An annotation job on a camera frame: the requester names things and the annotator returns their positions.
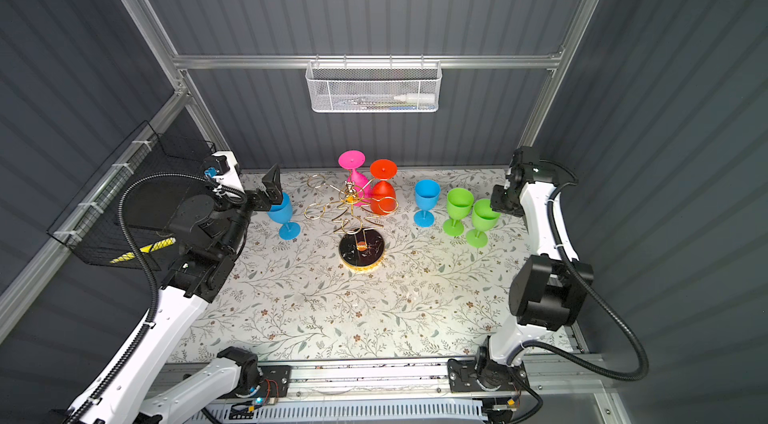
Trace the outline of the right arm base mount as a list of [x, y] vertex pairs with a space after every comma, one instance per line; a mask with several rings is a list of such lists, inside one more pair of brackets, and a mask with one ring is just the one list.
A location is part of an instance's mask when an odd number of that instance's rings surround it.
[[449, 386], [453, 393], [517, 392], [521, 382], [528, 383], [524, 367], [510, 367], [490, 358], [489, 340], [479, 346], [471, 359], [451, 358], [447, 361]]

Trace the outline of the white marker in basket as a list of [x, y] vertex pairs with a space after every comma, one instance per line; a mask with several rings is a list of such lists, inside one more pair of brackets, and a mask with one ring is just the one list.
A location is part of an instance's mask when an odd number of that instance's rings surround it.
[[437, 98], [435, 94], [398, 94], [398, 96], [393, 96], [393, 100], [412, 106], [433, 106]]

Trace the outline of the blue wine glass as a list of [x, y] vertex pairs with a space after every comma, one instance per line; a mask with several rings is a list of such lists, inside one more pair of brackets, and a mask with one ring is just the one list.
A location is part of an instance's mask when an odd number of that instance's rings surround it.
[[292, 203], [290, 196], [286, 192], [282, 192], [282, 202], [272, 205], [267, 215], [272, 221], [280, 225], [279, 237], [281, 239], [292, 240], [298, 238], [301, 227], [298, 223], [292, 221]]
[[434, 224], [435, 216], [432, 209], [438, 204], [441, 193], [440, 185], [431, 179], [422, 179], [414, 187], [414, 199], [418, 212], [414, 214], [414, 222], [419, 227], [428, 228]]

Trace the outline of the blue wine glass front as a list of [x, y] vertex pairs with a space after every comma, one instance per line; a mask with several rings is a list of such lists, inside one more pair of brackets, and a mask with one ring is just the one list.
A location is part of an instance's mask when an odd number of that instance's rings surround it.
[[414, 199], [418, 212], [414, 214], [414, 222], [419, 227], [428, 228], [434, 224], [435, 216], [432, 209], [438, 204], [441, 193], [440, 185], [431, 179], [422, 179], [414, 187]]

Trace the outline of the green wine glass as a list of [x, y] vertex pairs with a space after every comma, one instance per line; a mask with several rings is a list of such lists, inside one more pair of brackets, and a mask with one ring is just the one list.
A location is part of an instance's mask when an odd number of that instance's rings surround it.
[[474, 195], [466, 188], [453, 188], [447, 194], [446, 210], [448, 220], [443, 224], [443, 231], [449, 236], [460, 236], [464, 232], [462, 220], [471, 212]]
[[466, 234], [468, 244], [475, 248], [486, 246], [488, 243], [487, 232], [496, 226], [500, 215], [500, 212], [492, 208], [490, 199], [477, 200], [471, 214], [473, 228]]

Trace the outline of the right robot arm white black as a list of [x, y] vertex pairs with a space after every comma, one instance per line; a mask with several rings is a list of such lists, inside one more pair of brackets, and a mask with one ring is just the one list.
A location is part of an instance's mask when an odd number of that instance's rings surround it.
[[532, 254], [512, 281], [508, 293], [510, 315], [486, 338], [476, 355], [475, 372], [494, 384], [504, 366], [521, 363], [527, 341], [539, 341], [576, 320], [586, 292], [568, 276], [565, 251], [574, 267], [588, 283], [594, 279], [589, 264], [580, 264], [567, 232], [556, 240], [548, 218], [552, 204], [557, 224], [564, 224], [559, 199], [551, 194], [557, 186], [576, 182], [567, 167], [540, 157], [530, 146], [514, 151], [506, 170], [505, 183], [491, 194], [491, 209], [522, 217], [528, 231]]

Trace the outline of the aluminium front rail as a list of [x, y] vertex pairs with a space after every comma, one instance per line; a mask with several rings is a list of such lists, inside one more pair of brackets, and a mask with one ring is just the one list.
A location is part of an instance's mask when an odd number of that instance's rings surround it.
[[140, 397], [136, 423], [625, 423], [608, 384], [564, 360], [534, 355], [481, 384], [469, 358], [264, 363], [236, 390], [223, 358], [167, 365]]

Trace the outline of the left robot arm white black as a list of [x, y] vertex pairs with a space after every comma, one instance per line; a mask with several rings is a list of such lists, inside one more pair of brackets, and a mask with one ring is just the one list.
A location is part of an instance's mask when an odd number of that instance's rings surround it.
[[148, 394], [170, 353], [226, 282], [247, 241], [254, 212], [284, 202], [278, 165], [263, 176], [260, 190], [245, 190], [233, 154], [208, 157], [206, 170], [190, 178], [205, 186], [205, 192], [183, 200], [167, 224], [183, 252], [166, 277], [157, 280], [125, 214], [132, 192], [175, 176], [161, 172], [142, 177], [119, 200], [118, 222], [146, 276], [150, 304], [109, 364], [70, 404], [64, 423], [183, 423], [223, 395], [255, 396], [263, 381], [254, 353], [228, 347], [171, 389], [154, 397]]

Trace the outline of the pink wine glass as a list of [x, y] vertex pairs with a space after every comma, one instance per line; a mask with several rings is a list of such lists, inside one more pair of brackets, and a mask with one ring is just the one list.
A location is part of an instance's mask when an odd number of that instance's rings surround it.
[[365, 154], [355, 149], [344, 151], [338, 158], [338, 164], [349, 171], [347, 181], [355, 186], [358, 195], [362, 198], [372, 198], [370, 179], [360, 171], [365, 162]]

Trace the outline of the green wine glass front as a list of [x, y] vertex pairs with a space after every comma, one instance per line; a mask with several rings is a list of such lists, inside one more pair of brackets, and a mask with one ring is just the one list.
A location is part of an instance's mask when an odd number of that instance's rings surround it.
[[443, 224], [443, 231], [449, 236], [460, 236], [464, 232], [462, 220], [471, 212], [474, 195], [466, 188], [453, 188], [447, 194], [446, 210], [448, 220]]

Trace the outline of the white mesh wall basket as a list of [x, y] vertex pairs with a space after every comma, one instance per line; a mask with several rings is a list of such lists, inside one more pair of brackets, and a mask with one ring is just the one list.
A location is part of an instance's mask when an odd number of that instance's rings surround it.
[[[439, 108], [443, 80], [439, 62], [310, 62], [305, 80], [312, 110], [318, 113], [432, 113]], [[394, 102], [398, 94], [435, 94], [433, 106]]]

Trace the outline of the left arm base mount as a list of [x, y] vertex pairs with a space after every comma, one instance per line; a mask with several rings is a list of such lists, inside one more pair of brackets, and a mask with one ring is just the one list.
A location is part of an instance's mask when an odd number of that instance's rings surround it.
[[236, 380], [226, 387], [221, 398], [282, 398], [287, 396], [292, 367], [289, 365], [263, 364], [258, 356], [248, 350], [229, 346], [216, 355], [237, 367]]

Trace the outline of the red wine glass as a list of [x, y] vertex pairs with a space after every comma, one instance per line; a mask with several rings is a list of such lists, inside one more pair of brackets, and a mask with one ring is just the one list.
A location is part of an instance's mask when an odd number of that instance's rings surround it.
[[389, 215], [398, 208], [396, 191], [390, 183], [397, 170], [397, 165], [389, 159], [378, 159], [371, 164], [370, 173], [377, 180], [372, 188], [370, 204], [373, 213]]

